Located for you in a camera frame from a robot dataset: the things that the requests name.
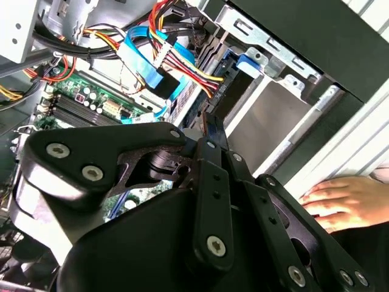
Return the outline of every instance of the screw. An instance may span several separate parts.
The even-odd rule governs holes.
[[[359,280],[359,282],[363,285],[363,286],[368,286],[369,283],[367,282],[366,278],[358,271],[355,271],[355,276],[357,277],[357,279]]]
[[[295,266],[290,266],[287,269],[289,276],[299,287],[305,287],[305,278],[303,273]]]
[[[224,242],[214,235],[211,235],[207,239],[207,247],[212,254],[217,257],[222,257],[225,255],[225,245]]]
[[[60,70],[58,67],[54,67],[54,68],[53,68],[53,73],[54,73],[55,75],[58,75],[60,72],[61,72],[61,70]]]
[[[241,157],[240,155],[236,154],[236,153],[233,155],[233,157],[234,157],[237,161],[239,161],[239,162],[242,161],[242,157]]]
[[[71,153],[70,149],[60,143],[51,143],[46,147],[47,154],[55,158],[65,158],[68,157]]]
[[[266,178],[266,181],[268,184],[270,184],[271,186],[274,186],[275,187],[275,182],[274,180],[272,180],[271,178]]]
[[[170,131],[170,134],[171,134],[172,136],[176,137],[176,138],[180,138],[180,136],[181,136],[177,131],[174,131],[174,130],[171,130],[171,131]]]
[[[207,142],[208,146],[211,147],[211,148],[216,148],[216,146],[214,145],[214,143],[212,142]]]
[[[353,286],[354,285],[354,282],[352,280],[352,278],[350,278],[350,276],[344,271],[344,270],[340,270],[340,275],[342,276],[343,280],[350,286]]]
[[[97,166],[88,165],[82,169],[83,176],[90,181],[99,181],[103,178],[104,173]]]

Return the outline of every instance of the capacitor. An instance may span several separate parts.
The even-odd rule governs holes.
[[[96,98],[97,98],[96,92],[91,92],[91,93],[89,94],[89,98],[90,98],[91,100],[96,100]]]
[[[97,103],[97,102],[94,102],[94,103],[92,103],[92,104],[90,105],[89,108],[90,108],[91,110],[95,111],[96,108],[97,108],[97,106],[98,106],[98,103]]]
[[[84,87],[83,92],[84,92],[85,94],[89,94],[89,93],[91,93],[91,88],[90,88],[90,87]]]

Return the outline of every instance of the yellow wire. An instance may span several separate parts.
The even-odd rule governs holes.
[[[159,18],[158,29],[159,29],[159,30],[162,30],[163,26],[164,26],[164,16],[162,15],[162,16]]]
[[[170,66],[170,65],[167,65],[167,64],[165,64],[165,65],[166,65],[167,67],[169,67],[170,69],[172,69],[172,70],[178,71],[178,72],[180,72],[180,73],[186,75],[186,76],[187,76],[188,78],[190,78],[193,82],[195,82],[198,86],[200,86],[201,89],[205,91],[205,93],[208,95],[208,97],[209,97],[210,99],[212,98],[212,93],[211,93],[204,85],[200,84],[197,80],[195,80],[192,76],[190,76],[189,74],[187,74],[187,73],[185,73],[185,72],[182,72],[182,71],[180,71],[180,70],[177,70],[176,68],[174,68],[174,67],[172,67],[172,66]]]
[[[95,30],[84,29],[84,32],[87,32],[87,33],[94,33]],[[109,44],[109,46],[112,48],[112,50],[114,50],[115,52],[118,51],[118,49],[115,47],[115,45],[112,44],[112,42],[111,42],[109,39],[107,39],[102,33],[96,32],[95,34],[96,34],[97,37],[99,37],[99,38],[105,40],[105,41]],[[136,72],[136,73],[133,73],[131,70],[129,70],[129,71],[132,73],[133,76],[135,76],[135,78],[140,82],[140,84],[142,84],[142,86],[145,86],[145,82],[143,82],[143,80],[137,75],[137,72]]]
[[[8,89],[4,88],[3,86],[0,85],[0,92],[8,97],[10,100],[18,100],[20,99],[23,95],[22,94],[17,94],[14,92],[9,91]]]
[[[153,31],[150,30],[150,34],[155,37],[159,42],[161,42],[162,44],[165,42],[162,38],[160,38],[158,35],[156,35]],[[214,77],[214,76],[211,76],[211,75],[208,75],[204,72],[202,72],[201,70],[199,70],[198,68],[196,68],[195,66],[193,66],[187,59],[185,59],[183,56],[181,56],[181,54],[175,49],[175,48],[172,48],[172,51],[174,52],[174,54],[176,55],[176,57],[178,57],[178,59],[180,59],[180,61],[184,62],[190,69],[192,69],[193,71],[197,72],[199,75],[203,76],[204,78],[206,79],[210,79],[210,80],[214,80],[214,81],[223,81],[224,79],[221,78],[221,77]]]
[[[2,89],[0,89],[0,93],[2,93],[4,96],[8,97],[10,100],[18,100],[17,97],[13,97],[13,96],[11,96],[10,94],[7,94],[7,93],[4,92]]]
[[[14,92],[8,90],[7,88],[3,87],[2,85],[0,85],[0,88],[1,88],[3,91],[5,91],[6,93],[11,94],[11,95],[13,95],[13,96],[16,96],[16,97],[21,97],[21,96],[22,96],[21,94],[14,93]]]
[[[90,29],[84,29],[84,32],[87,32],[87,33],[95,33],[95,35],[103,40],[105,40],[109,46],[115,51],[117,52],[117,48],[115,47],[114,44],[111,43],[111,41],[109,39],[107,39],[103,34],[101,34],[100,32],[96,32],[96,30],[90,30]]]

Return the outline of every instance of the green circuit board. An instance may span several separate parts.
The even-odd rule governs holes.
[[[124,98],[115,96],[101,87],[88,82],[82,77],[79,77],[76,73],[63,82],[55,83],[53,87],[56,91],[74,99],[77,97],[81,97],[81,100],[82,98],[87,99],[91,94],[95,94],[96,98],[94,101],[98,104],[103,104],[107,100],[113,101],[132,113],[133,117],[139,117],[141,114],[150,112],[149,110],[136,104],[130,97],[128,97],[127,100],[124,100]]]

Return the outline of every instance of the red wire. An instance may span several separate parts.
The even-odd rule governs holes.
[[[212,88],[214,90],[218,89],[218,87],[216,85],[209,83],[209,82],[206,82],[204,80],[201,80],[197,75],[192,73],[191,70],[187,69],[180,62],[178,62],[177,58],[174,55],[169,55],[168,58],[173,59],[173,61],[172,60],[170,60],[170,61],[176,66],[176,68],[177,68],[177,66],[179,66],[179,68],[177,68],[177,69],[181,69],[182,71],[187,73],[190,77],[194,78],[197,82],[203,84],[205,87],[209,87],[209,88]]]
[[[63,63],[65,64],[65,68],[63,69],[63,71],[61,72],[61,74],[55,76],[55,78],[60,78],[60,77],[62,77],[63,75],[65,75],[65,73],[66,73],[67,70],[69,69],[69,63],[67,62],[66,56],[63,56],[62,60],[63,60]]]
[[[71,71],[68,73],[67,76],[65,76],[65,77],[63,77],[63,78],[59,78],[59,79],[52,79],[52,78],[44,77],[45,81],[50,81],[50,82],[61,82],[61,81],[65,81],[66,79],[68,79],[68,78],[74,73],[76,60],[77,60],[77,58],[74,58],[74,57],[73,57],[72,69],[71,69]]]

